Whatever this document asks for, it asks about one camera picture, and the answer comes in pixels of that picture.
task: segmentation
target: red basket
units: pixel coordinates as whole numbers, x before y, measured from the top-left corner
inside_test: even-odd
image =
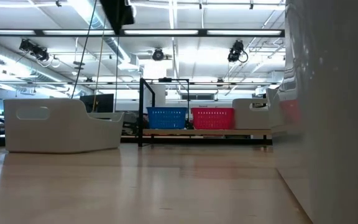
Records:
[[[192,108],[195,129],[225,130],[233,128],[233,108]]]

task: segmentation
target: floor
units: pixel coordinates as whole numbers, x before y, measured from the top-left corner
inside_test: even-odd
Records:
[[[309,223],[273,152],[154,146],[74,155],[0,149],[0,224]]]

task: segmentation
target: blue basket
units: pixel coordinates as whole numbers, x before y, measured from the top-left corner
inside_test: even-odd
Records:
[[[150,129],[185,128],[187,108],[148,107]]]

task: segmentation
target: wooden shelf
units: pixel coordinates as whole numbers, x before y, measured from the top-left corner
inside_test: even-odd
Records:
[[[179,135],[270,135],[270,129],[243,130],[185,130],[185,129],[143,129],[143,134],[179,134]]]

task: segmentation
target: plastic basket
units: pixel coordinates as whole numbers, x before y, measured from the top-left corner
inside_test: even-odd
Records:
[[[185,128],[187,108],[148,107],[150,129]]]
[[[192,108],[195,129],[225,130],[233,128],[233,108]]]

